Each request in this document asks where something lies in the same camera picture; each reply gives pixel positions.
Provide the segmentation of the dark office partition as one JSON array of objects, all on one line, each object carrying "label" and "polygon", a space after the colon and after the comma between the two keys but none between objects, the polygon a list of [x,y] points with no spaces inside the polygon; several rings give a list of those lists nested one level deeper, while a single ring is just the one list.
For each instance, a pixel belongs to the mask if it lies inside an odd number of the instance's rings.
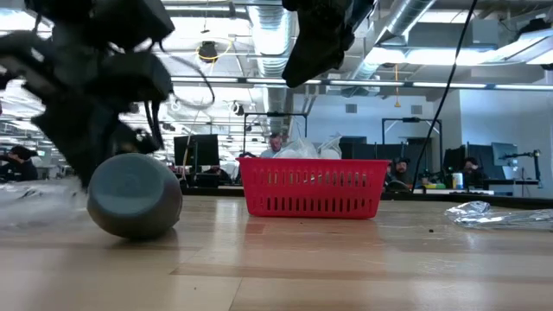
[{"label": "dark office partition", "polygon": [[365,137],[342,137],[339,143],[343,159],[407,161],[408,172],[413,175],[416,161],[423,149],[423,139],[413,138],[400,143],[368,143]]}]

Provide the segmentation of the black metal stand frame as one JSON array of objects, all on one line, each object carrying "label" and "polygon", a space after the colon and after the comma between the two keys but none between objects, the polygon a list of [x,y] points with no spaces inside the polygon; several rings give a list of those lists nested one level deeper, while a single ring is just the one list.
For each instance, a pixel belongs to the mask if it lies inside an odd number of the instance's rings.
[{"label": "black metal stand frame", "polygon": [[433,121],[429,118],[420,118],[420,117],[385,117],[381,119],[381,145],[383,146],[383,151],[386,151],[386,134],[395,126],[397,123],[403,124],[417,124],[425,123],[429,126],[432,132],[435,132],[438,135],[438,163],[442,164],[443,161],[443,125],[441,119],[436,119]]},{"label": "black metal stand frame", "polygon": [[246,152],[246,128],[249,126],[247,123],[247,118],[249,116],[255,116],[256,118],[259,116],[264,116],[269,119],[270,117],[303,117],[304,118],[304,137],[308,137],[308,114],[306,113],[288,113],[288,112],[278,112],[278,111],[270,111],[270,112],[245,112],[243,116],[243,144],[242,144],[242,151]]}]

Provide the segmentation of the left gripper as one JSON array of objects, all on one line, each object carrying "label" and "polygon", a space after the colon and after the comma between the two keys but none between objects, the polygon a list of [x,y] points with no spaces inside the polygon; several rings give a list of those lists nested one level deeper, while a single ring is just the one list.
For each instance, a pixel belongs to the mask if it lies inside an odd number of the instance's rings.
[{"label": "left gripper", "polygon": [[134,102],[166,100],[173,90],[162,61],[149,50],[113,53],[108,43],[80,32],[35,32],[0,36],[0,65],[23,78],[23,87],[45,111],[32,123],[54,144],[87,188],[107,145],[118,113]]}]

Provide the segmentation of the plastic nail file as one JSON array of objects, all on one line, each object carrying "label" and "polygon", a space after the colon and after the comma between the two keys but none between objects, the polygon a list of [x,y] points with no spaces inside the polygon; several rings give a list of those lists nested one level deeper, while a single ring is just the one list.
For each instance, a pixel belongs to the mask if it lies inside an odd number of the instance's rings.
[{"label": "plastic nail file", "polygon": [[487,202],[470,201],[447,209],[444,215],[467,229],[553,231],[553,209],[501,212]]}]

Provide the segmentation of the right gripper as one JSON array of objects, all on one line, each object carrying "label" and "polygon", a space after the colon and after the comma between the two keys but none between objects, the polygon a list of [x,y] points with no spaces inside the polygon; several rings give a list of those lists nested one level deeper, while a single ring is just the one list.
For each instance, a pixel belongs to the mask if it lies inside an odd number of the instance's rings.
[{"label": "right gripper", "polygon": [[372,13],[374,0],[283,0],[297,14],[299,33],[282,78],[298,87],[329,69],[340,68],[354,32]]}]

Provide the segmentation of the grey monitor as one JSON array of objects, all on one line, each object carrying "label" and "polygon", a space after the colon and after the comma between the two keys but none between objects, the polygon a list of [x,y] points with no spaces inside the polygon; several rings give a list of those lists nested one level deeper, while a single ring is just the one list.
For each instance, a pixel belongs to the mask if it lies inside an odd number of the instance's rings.
[{"label": "grey monitor", "polygon": [[512,143],[492,143],[493,164],[508,167],[512,165],[514,155],[518,153],[518,146]]}]

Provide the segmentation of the slanted silver ventilation duct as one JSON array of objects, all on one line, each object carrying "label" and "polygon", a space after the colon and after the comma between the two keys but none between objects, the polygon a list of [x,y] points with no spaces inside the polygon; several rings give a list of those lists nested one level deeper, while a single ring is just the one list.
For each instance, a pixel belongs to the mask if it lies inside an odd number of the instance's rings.
[{"label": "slanted silver ventilation duct", "polygon": [[370,79],[381,65],[390,63],[384,59],[387,50],[381,45],[387,41],[396,41],[404,46],[411,29],[435,2],[436,0],[394,0],[387,16],[370,21],[364,39],[364,57],[347,78]]}]

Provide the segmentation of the person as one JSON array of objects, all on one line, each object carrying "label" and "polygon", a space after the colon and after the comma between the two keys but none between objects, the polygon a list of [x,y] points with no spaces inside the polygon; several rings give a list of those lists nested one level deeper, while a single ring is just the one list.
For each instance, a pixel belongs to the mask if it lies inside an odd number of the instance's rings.
[{"label": "person", "polygon": [[260,156],[262,158],[274,157],[282,148],[283,139],[279,133],[272,133],[269,137],[269,148],[263,151]]},{"label": "person", "polygon": [[487,175],[474,157],[466,157],[464,159],[462,174],[465,187],[484,187],[484,180],[487,178]]},{"label": "person", "polygon": [[32,158],[38,154],[31,149],[16,145],[6,155],[0,155],[0,162],[6,164],[0,166],[0,175],[6,175],[11,171],[18,174],[16,181],[35,181],[38,179],[38,172]]},{"label": "person", "polygon": [[411,185],[413,179],[408,171],[410,160],[398,157],[391,161],[387,168],[385,182],[400,181],[405,185]]},{"label": "person", "polygon": [[217,175],[219,178],[219,181],[222,183],[228,183],[232,181],[232,178],[230,177],[230,175],[219,165],[210,167],[206,171],[206,174]]}]

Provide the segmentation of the large black monitor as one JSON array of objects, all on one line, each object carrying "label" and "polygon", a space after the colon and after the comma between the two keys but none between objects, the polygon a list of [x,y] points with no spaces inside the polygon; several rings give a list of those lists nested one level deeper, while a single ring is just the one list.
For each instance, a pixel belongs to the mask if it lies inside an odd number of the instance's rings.
[{"label": "large black monitor", "polygon": [[219,165],[219,141],[214,134],[176,136],[174,152],[178,166]]}]

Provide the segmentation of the clear bag with black print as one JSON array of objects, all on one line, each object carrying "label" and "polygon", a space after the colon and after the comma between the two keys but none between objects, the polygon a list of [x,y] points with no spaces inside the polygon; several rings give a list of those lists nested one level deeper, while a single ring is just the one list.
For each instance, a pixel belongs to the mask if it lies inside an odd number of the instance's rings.
[{"label": "clear bag with black print", "polygon": [[64,223],[87,215],[87,194],[77,179],[0,184],[0,232]]}]

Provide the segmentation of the red plastic basket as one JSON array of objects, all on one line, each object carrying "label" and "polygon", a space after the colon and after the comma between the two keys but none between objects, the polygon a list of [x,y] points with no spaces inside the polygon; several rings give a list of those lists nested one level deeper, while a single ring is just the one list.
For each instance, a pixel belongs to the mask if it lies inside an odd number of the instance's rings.
[{"label": "red plastic basket", "polygon": [[386,160],[240,158],[249,214],[257,217],[371,219]]}]

